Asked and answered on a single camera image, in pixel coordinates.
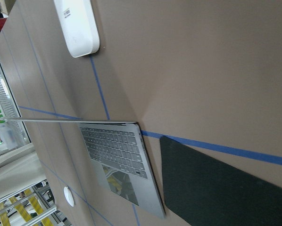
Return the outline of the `grey laptop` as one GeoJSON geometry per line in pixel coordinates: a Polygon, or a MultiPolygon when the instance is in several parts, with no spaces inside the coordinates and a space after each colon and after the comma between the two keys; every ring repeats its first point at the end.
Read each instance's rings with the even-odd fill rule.
{"type": "Polygon", "coordinates": [[[147,212],[165,218],[138,123],[22,117],[1,117],[0,120],[76,124],[100,185],[147,212]]]}

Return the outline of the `black mouse pad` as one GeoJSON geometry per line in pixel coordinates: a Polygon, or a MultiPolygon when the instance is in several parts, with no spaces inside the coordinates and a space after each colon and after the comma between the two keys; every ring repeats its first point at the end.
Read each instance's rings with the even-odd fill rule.
{"type": "Polygon", "coordinates": [[[282,226],[282,188],[160,138],[166,206],[193,226],[282,226]]]}

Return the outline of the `white computer mouse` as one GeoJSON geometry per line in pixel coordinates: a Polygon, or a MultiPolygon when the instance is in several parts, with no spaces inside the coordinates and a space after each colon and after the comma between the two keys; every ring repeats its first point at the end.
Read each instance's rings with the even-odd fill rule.
{"type": "Polygon", "coordinates": [[[72,192],[71,192],[71,190],[70,190],[70,188],[69,188],[68,186],[65,186],[65,187],[64,187],[64,197],[65,197],[67,203],[68,203],[71,207],[74,207],[75,201],[74,201],[72,192]]]}

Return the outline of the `white desk lamp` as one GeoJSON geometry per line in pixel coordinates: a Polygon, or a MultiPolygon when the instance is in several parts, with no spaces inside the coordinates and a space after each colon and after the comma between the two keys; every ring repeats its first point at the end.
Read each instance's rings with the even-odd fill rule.
{"type": "Polygon", "coordinates": [[[66,46],[74,58],[96,53],[100,37],[89,0],[53,1],[66,46]]]}

